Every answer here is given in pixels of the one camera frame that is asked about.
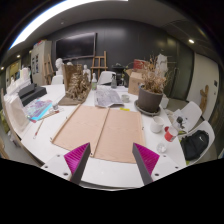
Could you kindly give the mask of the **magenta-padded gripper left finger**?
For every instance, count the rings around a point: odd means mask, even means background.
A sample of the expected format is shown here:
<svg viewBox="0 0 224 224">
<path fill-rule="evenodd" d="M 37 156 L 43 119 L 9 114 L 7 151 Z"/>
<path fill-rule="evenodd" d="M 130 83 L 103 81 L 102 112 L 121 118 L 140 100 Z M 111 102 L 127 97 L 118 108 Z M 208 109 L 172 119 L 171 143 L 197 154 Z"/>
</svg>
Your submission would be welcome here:
<svg viewBox="0 0 224 224">
<path fill-rule="evenodd" d="M 90 144 L 85 143 L 65 155 L 55 155 L 42 166 L 42 169 L 79 185 L 90 152 Z"/>
</svg>

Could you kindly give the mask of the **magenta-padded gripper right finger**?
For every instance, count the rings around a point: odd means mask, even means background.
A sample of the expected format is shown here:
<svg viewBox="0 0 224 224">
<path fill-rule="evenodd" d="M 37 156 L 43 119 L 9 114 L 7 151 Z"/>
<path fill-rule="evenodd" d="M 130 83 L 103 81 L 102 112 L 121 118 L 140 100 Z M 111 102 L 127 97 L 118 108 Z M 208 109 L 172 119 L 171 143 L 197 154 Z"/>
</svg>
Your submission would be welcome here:
<svg viewBox="0 0 224 224">
<path fill-rule="evenodd" d="M 167 154 L 159 155 L 137 143 L 133 144 L 132 153 L 144 185 L 181 169 Z"/>
</svg>

